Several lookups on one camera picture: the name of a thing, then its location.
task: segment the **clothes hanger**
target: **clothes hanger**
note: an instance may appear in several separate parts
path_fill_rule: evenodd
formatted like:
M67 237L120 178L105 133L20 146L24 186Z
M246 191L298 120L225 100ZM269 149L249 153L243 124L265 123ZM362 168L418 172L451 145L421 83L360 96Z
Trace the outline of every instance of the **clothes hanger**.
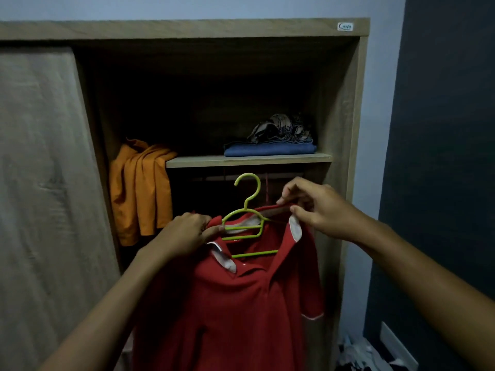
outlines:
M246 230L246 229L259 229L259 232L257 234L249 234L249 235L237 235L237 236L232 236L232 237L223 237L222 239L224 241L230 241L234 239L246 239L246 238L257 238L260 237L261 234L263 233L263 226L265 221L272 221L269 218L264 217L260 212L257 210L248 208L248 203L251 199L256 198L256 196L259 194L259 191L261 190L261 181L259 177L256 174L253 173L244 173L241 174L239 177L237 177L236 181L234 182L234 186L237 186L239 181L241 181L244 177L253 177L256 182L257 182L257 188L254 194L252 194L250 197L248 197L246 200L244 200L244 208L240 208L238 210L232 211L228 215L226 215L222 219L222 224L225 225L225 222L227 221L228 218L232 217L233 215L237 215L242 212L250 212L255 215L260 219L260 224L259 225L245 225L245 226L228 226L226 229L228 230ZM254 253L247 253L247 254L237 254L237 255L232 255L233 258L244 258L246 256L256 256L256 255L267 255L267 254L275 254L277 253L278 250L270 250L270 251L259 251L259 252L254 252Z

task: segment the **hand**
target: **hand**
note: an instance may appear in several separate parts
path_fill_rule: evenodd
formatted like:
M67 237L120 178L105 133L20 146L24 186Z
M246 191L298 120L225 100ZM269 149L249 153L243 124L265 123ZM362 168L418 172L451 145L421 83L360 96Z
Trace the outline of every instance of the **hand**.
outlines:
M291 212L301 221L326 235L346 241L360 241L359 232L373 221L343 199L331 186L296 177L284 186L277 204L297 201Z
M184 213L177 216L153 241L139 250L137 256L141 259L144 256L160 269L177 256L189 255L224 230L223 225L205 229L210 220L211 217L200 214Z

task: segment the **hanger hook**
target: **hanger hook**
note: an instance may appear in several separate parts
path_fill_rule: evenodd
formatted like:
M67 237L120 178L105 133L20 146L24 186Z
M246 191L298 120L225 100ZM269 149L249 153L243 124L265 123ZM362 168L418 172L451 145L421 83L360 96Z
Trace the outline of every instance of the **hanger hook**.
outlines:
M239 177L237 177L237 180L234 182L234 186L237 186L239 181L242 180L244 177L254 177L258 184L258 187L256 188L256 192L252 194L250 197L248 197L246 200L244 200L244 209L247 210L249 201L251 199L256 198L256 196L259 194L259 191L261 190L261 181L259 180L259 177L254 173L243 173Z

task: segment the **wardrobe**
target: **wardrobe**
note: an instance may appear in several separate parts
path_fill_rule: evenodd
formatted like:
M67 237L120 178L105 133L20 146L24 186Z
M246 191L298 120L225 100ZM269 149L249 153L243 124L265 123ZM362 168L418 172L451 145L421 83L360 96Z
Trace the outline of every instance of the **wardrobe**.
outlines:
M351 200L369 26L0 22L0 368L36 368L125 268L108 189L125 138L178 152L166 164L174 214L240 208L253 186L229 177L245 172L268 182L260 201L295 175ZM228 139L295 111L314 120L316 153L223 156ZM326 318L308 328L308 368L330 369L345 243L315 239Z

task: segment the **wardrobe shelf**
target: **wardrobe shelf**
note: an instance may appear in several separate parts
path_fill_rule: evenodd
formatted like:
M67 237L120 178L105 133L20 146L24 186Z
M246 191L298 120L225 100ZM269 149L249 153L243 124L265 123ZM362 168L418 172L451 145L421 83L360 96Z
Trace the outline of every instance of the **wardrobe shelf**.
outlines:
M167 162L167 168L226 167L234 165L267 165L267 164L304 164L330 163L332 156L316 152L309 155L272 155L225 157L213 156L179 156Z

